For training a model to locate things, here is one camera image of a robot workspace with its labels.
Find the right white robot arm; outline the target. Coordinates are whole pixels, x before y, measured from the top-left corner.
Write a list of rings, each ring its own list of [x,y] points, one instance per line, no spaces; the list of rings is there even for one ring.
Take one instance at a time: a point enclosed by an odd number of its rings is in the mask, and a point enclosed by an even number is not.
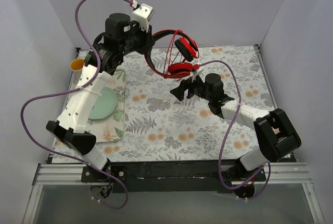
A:
[[[284,110],[268,111],[241,105],[225,93],[221,77],[215,73],[206,75],[204,80],[198,76],[181,80],[170,93],[179,101],[193,96],[205,99],[214,115],[255,131],[258,146],[221,172],[225,178],[247,181],[259,167],[278,162],[301,146],[301,139]]]

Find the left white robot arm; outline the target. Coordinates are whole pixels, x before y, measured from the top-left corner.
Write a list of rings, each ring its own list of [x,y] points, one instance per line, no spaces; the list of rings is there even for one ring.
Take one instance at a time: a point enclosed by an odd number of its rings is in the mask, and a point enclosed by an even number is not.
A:
[[[149,16],[133,13],[111,14],[105,22],[105,31],[99,34],[84,59],[84,67],[77,89],[65,109],[46,129],[68,148],[74,150],[86,163],[94,166],[93,176],[106,182],[111,175],[110,161],[97,149],[96,136],[86,131],[89,115],[102,89],[113,76],[125,55],[131,52],[146,54],[155,41],[152,38]]]

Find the red headphones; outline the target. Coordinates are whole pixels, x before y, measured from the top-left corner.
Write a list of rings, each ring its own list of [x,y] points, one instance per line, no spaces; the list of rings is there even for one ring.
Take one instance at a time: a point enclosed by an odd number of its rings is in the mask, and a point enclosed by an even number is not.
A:
[[[171,36],[171,40],[166,51],[163,71],[160,72],[155,68],[151,58],[151,51],[145,54],[145,61],[154,73],[163,78],[178,79],[187,77],[195,70],[192,62],[199,58],[198,45],[182,30],[161,30],[153,34],[152,37],[155,41],[158,41],[168,35]]]

